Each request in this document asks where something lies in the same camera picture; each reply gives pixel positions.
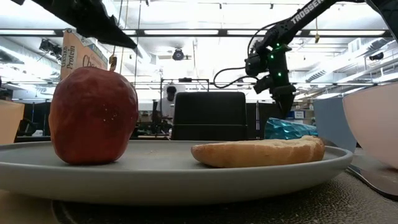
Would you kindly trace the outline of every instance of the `fluorescent light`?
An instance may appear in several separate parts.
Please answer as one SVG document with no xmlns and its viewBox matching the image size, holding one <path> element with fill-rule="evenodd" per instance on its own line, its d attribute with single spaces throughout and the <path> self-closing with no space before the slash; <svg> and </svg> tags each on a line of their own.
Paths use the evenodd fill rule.
<svg viewBox="0 0 398 224">
<path fill-rule="evenodd" d="M 135 30 L 124 30 L 123 31 L 127 35 L 136 35 L 137 32 Z"/>
<path fill-rule="evenodd" d="M 23 89 L 22 87 L 20 87 L 19 85 L 14 85 L 14 84 L 11 84 L 11 83 L 5 83 L 5 84 L 3 84 L 4 86 L 11 86 L 11 87 L 14 87 L 14 88 L 21 88 L 21 89 Z"/>
<path fill-rule="evenodd" d="M 145 30 L 147 35 L 216 35 L 218 30 Z"/>
<path fill-rule="evenodd" d="M 33 98 L 33 99 L 24 99 L 24 98 L 15 98 L 12 99 L 13 101 L 19 101 L 19 100 L 26 100 L 26 101 L 44 101 L 44 100 L 52 100 L 52 98 Z"/>
<path fill-rule="evenodd" d="M 122 6 L 127 6 L 127 1 L 121 1 L 122 2 Z M 115 4 L 120 4 L 121 3 L 120 1 L 115 1 Z M 128 4 L 129 4 L 129 7 L 132 7 L 132 6 L 139 6 L 140 4 L 141 4 L 141 2 L 140 1 L 129 1 L 128 2 Z"/>
<path fill-rule="evenodd" d="M 319 35 L 383 35 L 384 30 L 318 30 Z"/>
<path fill-rule="evenodd" d="M 306 49 L 313 49 L 313 48 L 323 48 L 323 49 L 346 49 L 347 45 L 343 44 L 306 44 L 304 46 Z"/>
<path fill-rule="evenodd" d="M 383 75 L 379 78 L 375 78 L 374 80 L 372 80 L 373 82 L 385 82 L 385 81 L 389 81 L 389 80 L 393 80 L 398 78 L 398 73 L 393 73 L 390 75 Z"/>
<path fill-rule="evenodd" d="M 257 30 L 228 30 L 228 35 L 254 35 Z M 260 31 L 257 35 L 265 35 L 267 30 Z"/>
<path fill-rule="evenodd" d="M 297 88 L 311 88 L 311 85 L 309 83 L 300 83 L 300 84 L 295 84 Z"/>
<path fill-rule="evenodd" d="M 338 96 L 338 95 L 340 95 L 340 93 L 325 93 L 325 94 L 322 94 L 320 96 L 317 96 L 317 99 L 318 100 L 327 99 L 327 98 L 332 98 L 332 97 L 335 97 L 335 96 Z"/>
<path fill-rule="evenodd" d="M 331 86 L 333 83 L 309 83 L 311 86 Z"/>
<path fill-rule="evenodd" d="M 0 29 L 2 35 L 55 35 L 54 30 Z"/>
<path fill-rule="evenodd" d="M 49 82 L 37 82 L 37 81 L 31 81 L 31 82 L 29 82 L 29 81 L 27 81 L 27 82 L 24 82 L 24 81 L 12 81 L 12 83 L 14 83 L 14 84 L 20 84 L 20 85 L 25 85 L 25 84 L 30 84 L 30 85 L 46 85 L 46 84 L 49 84 Z"/>
<path fill-rule="evenodd" d="M 361 76 L 363 76 L 362 73 L 357 73 L 357 74 L 354 74 L 354 75 L 350 75 L 350 76 L 348 76 L 348 77 L 342 78 L 341 80 L 338 80 L 337 83 L 345 83 L 345 82 L 354 80 L 354 79 L 356 79 L 356 78 L 359 78 L 359 77 L 361 77 Z"/>
<path fill-rule="evenodd" d="M 309 94 L 302 93 L 302 94 L 297 95 L 295 97 L 295 99 L 299 100 L 299 99 L 302 99 L 302 98 L 311 97 L 311 96 L 313 96 L 315 94 L 317 94 L 317 93 L 309 93 Z"/>
<path fill-rule="evenodd" d="M 345 92 L 344 94 L 355 93 L 356 91 L 363 90 L 363 89 L 365 89 L 365 87 L 355 88 L 355 89 L 353 89 L 353 90 L 348 90 L 348 91 Z"/>
<path fill-rule="evenodd" d="M 373 83 L 338 83 L 337 85 L 348 85 L 348 86 L 372 86 Z"/>
</svg>

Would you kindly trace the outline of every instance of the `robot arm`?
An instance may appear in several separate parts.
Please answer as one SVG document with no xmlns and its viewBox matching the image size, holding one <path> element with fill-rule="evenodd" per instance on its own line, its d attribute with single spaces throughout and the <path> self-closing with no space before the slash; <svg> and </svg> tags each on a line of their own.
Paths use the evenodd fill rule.
<svg viewBox="0 0 398 224">
<path fill-rule="evenodd" d="M 398 0 L 345 0 L 346 2 L 368 3 L 376 10 L 397 39 L 398 36 Z M 311 0 L 292 17 L 278 22 L 269 29 L 262 41 L 256 43 L 246 62 L 246 74 L 252 77 L 261 72 L 269 72 L 268 76 L 257 81 L 254 89 L 257 94 L 269 89 L 272 98 L 278 104 L 282 116 L 290 111 L 295 87 L 289 82 L 286 52 L 291 48 L 288 44 L 296 33 L 325 12 L 339 0 Z"/>
<path fill-rule="evenodd" d="M 22 5 L 25 0 L 12 0 Z M 102 0 L 33 0 L 48 12 L 76 27 L 84 37 L 95 37 L 98 41 L 136 49 L 137 45 L 119 27 L 114 16 L 109 17 Z"/>
</svg>

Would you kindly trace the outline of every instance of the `black cable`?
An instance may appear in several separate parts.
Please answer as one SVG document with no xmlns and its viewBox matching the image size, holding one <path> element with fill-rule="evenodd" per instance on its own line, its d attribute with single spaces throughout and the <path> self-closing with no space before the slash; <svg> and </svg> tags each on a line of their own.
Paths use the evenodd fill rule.
<svg viewBox="0 0 398 224">
<path fill-rule="evenodd" d="M 36 62 L 38 62 L 39 60 L 41 60 L 42 58 L 44 58 L 44 56 L 46 56 L 48 54 L 48 52 L 46 52 L 45 54 L 43 54 Z"/>
<path fill-rule="evenodd" d="M 286 19 L 282 19 L 281 21 L 278 21 L 278 22 L 273 22 L 273 23 L 268 24 L 268 25 L 266 25 L 266 26 L 263 26 L 263 27 L 261 27 L 261 29 L 257 30 L 257 32 L 256 32 L 255 34 L 253 34 L 253 36 L 251 37 L 251 39 L 250 39 L 250 41 L 249 41 L 249 44 L 248 44 L 248 56 L 249 56 L 249 54 L 250 54 L 250 45 L 251 45 L 251 42 L 253 42 L 253 40 L 254 40 L 254 38 L 256 37 L 256 35 L 257 35 L 258 33 L 260 33 L 260 31 L 262 31 L 262 30 L 264 30 L 264 29 L 266 29 L 266 28 L 268 28 L 268 27 L 270 27 L 270 26 L 274 26 L 274 25 L 276 25 L 276 24 L 278 24 L 278 23 L 280 23 L 280 22 L 282 22 L 282 21 L 284 21 L 284 20 L 286 20 Z"/>
<path fill-rule="evenodd" d="M 245 67 L 239 67 L 239 68 L 224 68 L 224 69 L 220 70 L 220 71 L 217 72 L 216 75 L 214 76 L 214 79 L 213 79 L 214 86 L 215 86 L 216 88 L 219 88 L 219 89 L 224 89 L 224 88 L 227 88 L 227 87 L 231 86 L 232 84 L 236 83 L 237 81 L 242 80 L 243 78 L 255 78 L 256 80 L 258 80 L 257 77 L 251 77 L 251 76 L 249 76 L 249 75 L 245 75 L 245 76 L 243 76 L 243 77 L 239 77 L 239 78 L 235 79 L 234 81 L 230 82 L 229 84 L 227 84 L 227 85 L 225 85 L 225 86 L 218 86 L 218 85 L 216 84 L 216 78 L 217 78 L 217 76 L 218 76 L 221 72 L 230 71 L 230 70 L 240 70 L 240 69 L 244 69 L 244 68 L 245 68 Z"/>
</svg>

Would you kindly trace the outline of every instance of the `red apple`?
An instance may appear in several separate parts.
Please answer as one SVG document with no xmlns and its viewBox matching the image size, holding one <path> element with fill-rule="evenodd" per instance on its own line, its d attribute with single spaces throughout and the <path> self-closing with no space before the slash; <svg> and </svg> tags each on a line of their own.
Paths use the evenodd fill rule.
<svg viewBox="0 0 398 224">
<path fill-rule="evenodd" d="M 126 78 L 95 67 L 78 68 L 55 89 L 51 141 L 69 164 L 107 164 L 123 155 L 137 119 L 137 93 Z"/>
</svg>

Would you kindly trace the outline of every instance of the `bread slice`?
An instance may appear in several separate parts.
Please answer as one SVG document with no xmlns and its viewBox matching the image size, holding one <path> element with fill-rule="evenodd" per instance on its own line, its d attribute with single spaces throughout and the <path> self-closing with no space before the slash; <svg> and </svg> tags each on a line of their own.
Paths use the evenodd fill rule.
<svg viewBox="0 0 398 224">
<path fill-rule="evenodd" d="M 294 140 L 222 142 L 191 148 L 193 157 L 220 168 L 259 167 L 314 162 L 323 159 L 325 145 L 313 136 Z"/>
</svg>

